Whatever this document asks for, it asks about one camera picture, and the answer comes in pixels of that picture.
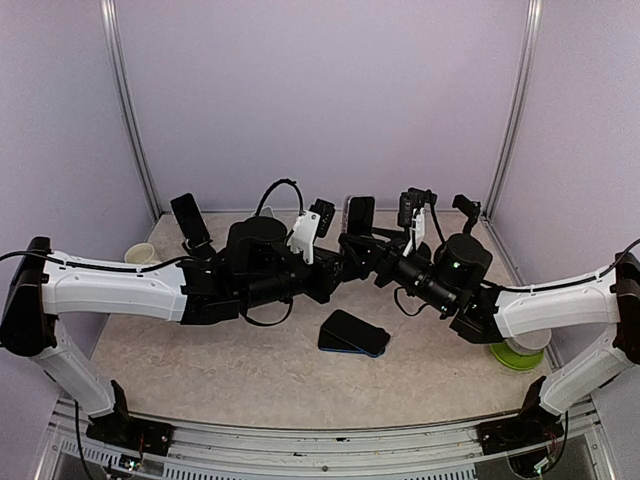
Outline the clear phone case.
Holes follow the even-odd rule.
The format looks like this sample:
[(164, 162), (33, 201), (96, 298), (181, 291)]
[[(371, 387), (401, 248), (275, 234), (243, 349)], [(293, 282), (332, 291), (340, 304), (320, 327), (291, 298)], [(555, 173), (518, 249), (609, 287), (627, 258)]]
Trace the clear phone case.
[(375, 198), (373, 196), (347, 196), (343, 206), (341, 232), (371, 236), (374, 214)]

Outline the white folding phone stand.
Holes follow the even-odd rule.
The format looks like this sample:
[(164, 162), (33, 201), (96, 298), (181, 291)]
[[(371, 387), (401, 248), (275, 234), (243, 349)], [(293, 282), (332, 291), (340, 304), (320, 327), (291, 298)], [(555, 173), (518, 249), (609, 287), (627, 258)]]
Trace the white folding phone stand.
[(266, 217), (266, 218), (272, 218), (272, 219), (276, 218), (274, 210), (272, 209), (271, 206), (264, 206), (261, 209), (261, 211), (259, 213), (259, 216), (260, 217)]

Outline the black phone silver case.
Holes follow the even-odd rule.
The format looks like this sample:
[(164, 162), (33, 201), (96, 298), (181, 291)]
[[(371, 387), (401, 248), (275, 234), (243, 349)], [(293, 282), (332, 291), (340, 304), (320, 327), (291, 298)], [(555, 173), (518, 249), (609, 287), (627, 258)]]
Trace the black phone silver case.
[(172, 199), (170, 206), (189, 248), (210, 242), (209, 231), (192, 193)]

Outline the black folding phone stand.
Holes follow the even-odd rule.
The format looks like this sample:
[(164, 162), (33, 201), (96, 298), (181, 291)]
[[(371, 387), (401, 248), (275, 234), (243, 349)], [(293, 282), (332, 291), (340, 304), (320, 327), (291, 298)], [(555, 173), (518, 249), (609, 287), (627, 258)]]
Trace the black folding phone stand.
[(182, 247), (185, 252), (190, 256), (203, 261), (211, 261), (216, 258), (217, 252), (212, 246), (212, 240), (205, 240), (200, 243), (185, 239), (182, 242)]

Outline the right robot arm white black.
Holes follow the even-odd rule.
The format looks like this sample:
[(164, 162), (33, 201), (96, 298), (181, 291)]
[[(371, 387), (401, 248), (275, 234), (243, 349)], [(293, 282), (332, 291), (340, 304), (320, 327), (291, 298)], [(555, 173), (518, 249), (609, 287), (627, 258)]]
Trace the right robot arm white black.
[(468, 233), (452, 235), (434, 258), (407, 242), (378, 242), (376, 283), (397, 283), (439, 311), (461, 338), (493, 344), (518, 336), (582, 324), (603, 333), (573, 360), (534, 382), (511, 433), (535, 442), (577, 400), (639, 362), (639, 262), (630, 250), (608, 267), (541, 286), (504, 287), (486, 281), (491, 253)]

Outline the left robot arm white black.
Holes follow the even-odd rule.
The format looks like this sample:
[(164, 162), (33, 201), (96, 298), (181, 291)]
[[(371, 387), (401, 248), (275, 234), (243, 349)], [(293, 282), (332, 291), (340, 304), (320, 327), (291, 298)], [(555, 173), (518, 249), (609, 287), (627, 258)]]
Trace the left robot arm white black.
[(366, 277), (385, 245), (370, 234), (343, 233), (338, 250), (319, 247), (313, 216), (288, 228), (253, 216), (233, 223), (221, 249), (200, 226), (184, 228), (185, 254), (160, 263), (126, 264), (84, 259), (34, 238), (18, 255), (1, 320), (2, 346), (37, 363), (89, 417), (121, 445), (133, 443), (140, 424), (124, 389), (100, 376), (60, 324), (68, 313), (149, 317), (193, 328), (240, 319), (277, 330), (252, 311), (272, 303), (291, 314), (304, 296), (327, 303), (336, 288)]

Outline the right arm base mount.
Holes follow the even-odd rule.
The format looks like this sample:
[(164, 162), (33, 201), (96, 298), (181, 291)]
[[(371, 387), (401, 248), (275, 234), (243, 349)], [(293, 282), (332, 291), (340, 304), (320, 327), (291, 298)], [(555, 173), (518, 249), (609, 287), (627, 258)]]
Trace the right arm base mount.
[(541, 423), (520, 417), (483, 422), (476, 431), (485, 456), (529, 447), (564, 435), (559, 421)]

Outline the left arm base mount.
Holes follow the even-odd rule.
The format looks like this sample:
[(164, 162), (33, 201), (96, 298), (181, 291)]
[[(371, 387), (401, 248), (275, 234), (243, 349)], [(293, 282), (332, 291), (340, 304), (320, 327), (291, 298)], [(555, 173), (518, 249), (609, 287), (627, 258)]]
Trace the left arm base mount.
[(125, 420), (109, 420), (101, 417), (91, 420), (87, 427), (88, 438), (108, 445), (165, 457), (172, 443), (174, 427), (169, 423), (136, 417)]

